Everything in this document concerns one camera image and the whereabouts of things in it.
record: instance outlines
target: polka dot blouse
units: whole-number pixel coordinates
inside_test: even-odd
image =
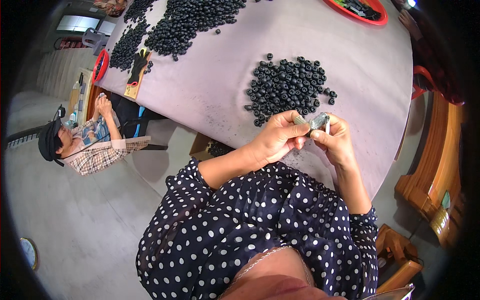
[[[139,243],[138,279],[153,299],[215,299],[257,253],[291,245],[328,295],[375,293],[375,209],[350,215],[337,194],[277,162],[213,192],[192,159]]]

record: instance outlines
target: red bowl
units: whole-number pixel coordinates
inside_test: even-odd
[[[344,13],[344,14],[348,14],[360,21],[364,21],[366,23],[369,23],[369,24],[373,24],[373,25],[385,25],[387,24],[388,22],[388,14],[387,12],[385,11],[385,7],[380,3],[379,0],[360,0],[363,4],[367,4],[368,6],[370,6],[371,8],[373,8],[375,11],[378,11],[379,13],[382,14],[382,16],[380,17],[379,20],[377,21],[372,21],[372,20],[368,20],[368,19],[365,19],[365,18],[362,18],[360,17],[359,15],[357,14],[354,14],[353,12],[341,7],[340,5],[338,5],[334,0],[324,0],[331,8],[333,8],[334,10],[336,10],[337,12],[340,12],[340,13]]]
[[[98,72],[98,75],[95,78],[95,71],[96,71],[98,65],[100,64],[100,60],[102,59],[102,57],[103,57],[103,62],[102,62],[102,65],[100,67],[100,71]],[[96,59],[95,66],[93,67],[92,84],[94,84],[96,81],[99,81],[100,79],[102,79],[103,75],[107,71],[108,61],[109,61],[108,52],[105,51],[105,49],[103,49],[102,51],[100,51],[100,54],[98,55],[98,58]]]

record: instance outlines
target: black cap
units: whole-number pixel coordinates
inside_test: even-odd
[[[61,126],[62,123],[60,119],[56,119],[45,125],[38,136],[38,149],[45,160],[55,160],[57,164],[63,167],[64,164],[59,162],[56,158],[54,145],[54,138],[58,134]]]

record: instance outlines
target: white tablecloth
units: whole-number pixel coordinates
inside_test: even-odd
[[[154,26],[166,9],[154,2],[146,13]],[[154,53],[136,102],[218,141],[238,148],[262,128],[243,109],[258,61],[319,60],[326,71],[324,87],[338,93],[336,104],[320,96],[318,111],[332,112],[350,124],[353,145],[365,186],[373,197],[397,152],[406,125],[412,90],[412,50],[408,31],[388,0],[385,26],[370,25],[337,13],[321,0],[248,0],[238,22],[198,32],[187,54],[174,62]],[[120,17],[107,49],[127,26]],[[99,85],[123,95],[129,74],[108,68]],[[333,167],[313,143],[292,151],[283,161],[333,188]]]

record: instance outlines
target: black glove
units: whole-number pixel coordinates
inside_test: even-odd
[[[127,85],[133,85],[136,86],[138,84],[138,81],[140,80],[140,72],[144,68],[144,66],[147,65],[147,57],[150,54],[150,52],[147,52],[145,50],[141,50],[140,53],[135,53],[135,58],[133,60],[133,68],[132,71],[130,72],[130,78],[127,81]]]

